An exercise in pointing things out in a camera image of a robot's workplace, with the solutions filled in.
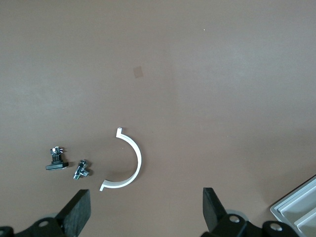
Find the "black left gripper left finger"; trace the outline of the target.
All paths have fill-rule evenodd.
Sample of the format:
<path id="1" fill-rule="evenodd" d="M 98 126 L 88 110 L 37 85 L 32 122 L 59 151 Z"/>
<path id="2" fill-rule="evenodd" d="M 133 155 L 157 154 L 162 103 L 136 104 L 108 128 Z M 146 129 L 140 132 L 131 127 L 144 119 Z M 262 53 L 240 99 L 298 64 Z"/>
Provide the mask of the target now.
<path id="1" fill-rule="evenodd" d="M 15 233 L 12 227 L 0 228 L 2 237 L 77 237 L 91 216 L 90 190 L 79 190 L 55 217 L 42 218 Z"/>

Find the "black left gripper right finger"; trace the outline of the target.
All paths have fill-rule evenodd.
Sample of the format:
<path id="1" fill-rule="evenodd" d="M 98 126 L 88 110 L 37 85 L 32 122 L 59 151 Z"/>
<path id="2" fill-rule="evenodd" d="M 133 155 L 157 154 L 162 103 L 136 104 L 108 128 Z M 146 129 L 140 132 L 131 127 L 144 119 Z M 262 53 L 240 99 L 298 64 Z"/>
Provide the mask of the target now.
<path id="1" fill-rule="evenodd" d="M 288 224 L 266 221 L 257 227 L 238 214 L 229 214 L 213 188 L 203 189 L 203 216 L 208 231 L 203 237 L 297 237 Z"/>

